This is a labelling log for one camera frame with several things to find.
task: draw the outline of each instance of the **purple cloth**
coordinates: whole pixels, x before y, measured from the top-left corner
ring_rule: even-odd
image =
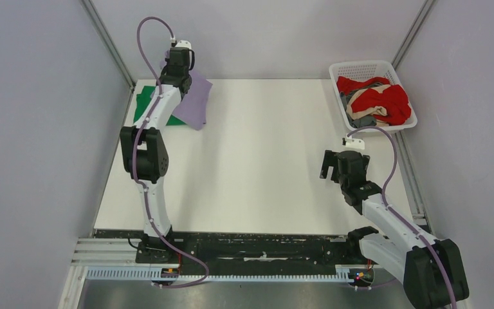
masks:
[[[165,61],[160,62],[160,68],[165,66]],[[196,70],[190,71],[192,77],[192,85],[188,93],[183,97],[183,100],[177,108],[173,111],[172,115],[188,124],[195,130],[201,130],[206,123],[205,111],[207,107],[207,101],[209,99],[209,91],[213,86],[209,80],[206,80],[204,76],[198,73]]]

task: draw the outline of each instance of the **metal floor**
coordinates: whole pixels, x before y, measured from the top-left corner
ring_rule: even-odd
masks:
[[[146,281],[87,280],[83,309],[398,309],[413,308],[402,285],[355,292],[339,283],[222,283],[160,290]]]

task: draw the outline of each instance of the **white robotic arm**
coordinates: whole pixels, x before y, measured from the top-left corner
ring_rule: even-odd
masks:
[[[160,95],[160,101],[154,108],[152,115],[149,117],[147,116],[151,107],[156,103],[158,96],[156,93],[154,94],[151,103],[147,106],[147,109],[143,115],[133,124],[135,128],[141,127],[144,120],[148,120],[148,124],[145,126],[147,129],[155,129],[157,132],[160,132],[165,127],[171,113],[175,110],[179,103],[181,103],[181,92],[179,88],[171,85],[162,85],[162,88],[163,92]],[[166,156],[162,158],[162,168],[167,170],[168,164],[169,159],[166,153]],[[169,221],[165,208],[163,192],[164,178],[164,176],[160,176],[156,180],[156,183],[152,183],[150,180],[142,179],[139,179],[139,182],[141,183],[136,183],[143,204],[143,215],[145,218],[145,228],[143,231],[149,237],[158,237],[158,235],[152,228],[147,211],[145,211],[146,208],[150,209],[154,224],[162,235],[167,235],[171,229],[171,222]],[[149,197],[147,201],[145,201],[144,196],[145,190],[147,190]]]
[[[381,194],[369,196],[362,202],[363,216],[376,224],[388,237],[384,238],[379,233],[369,234],[359,240],[361,254],[380,264],[385,270],[404,281],[406,254],[414,247],[423,248],[425,244],[408,229],[395,215],[390,212],[389,205],[383,204]],[[435,243],[435,237],[408,220],[430,243]]]
[[[190,89],[192,78],[188,72],[193,67],[193,57],[194,53],[188,41],[179,41],[170,48],[169,57],[166,59],[167,65],[162,69],[160,78],[161,94],[154,93],[151,102],[134,125],[123,127],[120,131],[124,168],[133,179],[135,136],[140,129],[143,130],[135,160],[138,176],[136,186],[143,204],[144,233],[150,238],[159,237],[152,223],[163,236],[171,230],[163,191],[169,156],[160,131],[164,129],[169,117]]]
[[[450,239],[439,240],[402,216],[383,201],[381,188],[366,179],[369,156],[357,151],[335,153],[327,150],[321,178],[333,167],[332,181],[339,183],[345,201],[373,222],[372,227],[347,235],[351,254],[375,261],[398,279],[414,308],[439,308],[450,304],[441,263],[456,300],[469,296],[459,248]]]

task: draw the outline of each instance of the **white tabletop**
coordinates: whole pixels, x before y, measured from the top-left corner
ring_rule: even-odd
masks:
[[[170,160],[164,190],[174,230],[347,234],[370,225],[345,203],[338,184],[319,179],[325,150],[345,150],[330,80],[211,82],[207,125],[163,130]],[[154,81],[138,81],[125,126],[146,85]],[[383,135],[363,139],[362,153],[371,157],[368,179],[382,186],[392,167],[391,145]],[[387,195],[411,217],[399,169]],[[95,228],[142,230],[142,211],[119,145]]]

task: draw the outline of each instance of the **white laundry basket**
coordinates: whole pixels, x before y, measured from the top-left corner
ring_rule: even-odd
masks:
[[[397,73],[395,72],[395,69],[393,68],[391,63],[387,61],[369,60],[335,63],[330,66],[329,73],[331,74],[331,79],[334,86],[334,93],[336,93],[336,99],[338,100],[338,105],[340,106],[340,111],[342,112],[343,123],[347,132],[351,132],[356,128],[350,125],[349,120],[347,119],[347,113],[343,108],[343,103],[340,98],[340,90],[338,90],[338,87],[336,86],[336,82],[338,81],[339,76],[347,77],[348,79],[357,80],[360,82],[369,80],[373,77],[385,77],[386,79],[389,79],[389,82],[391,82],[392,85],[398,84],[402,86]],[[408,105],[410,106],[410,108],[412,108],[411,102],[408,101]],[[414,127],[416,126],[416,124],[417,117],[416,113],[414,113],[414,108],[412,108],[412,114],[404,124],[401,124],[400,126],[382,127],[382,129],[392,134],[403,129]],[[377,130],[368,129],[366,131],[359,132],[359,135],[375,135],[375,133],[381,134],[381,132]]]

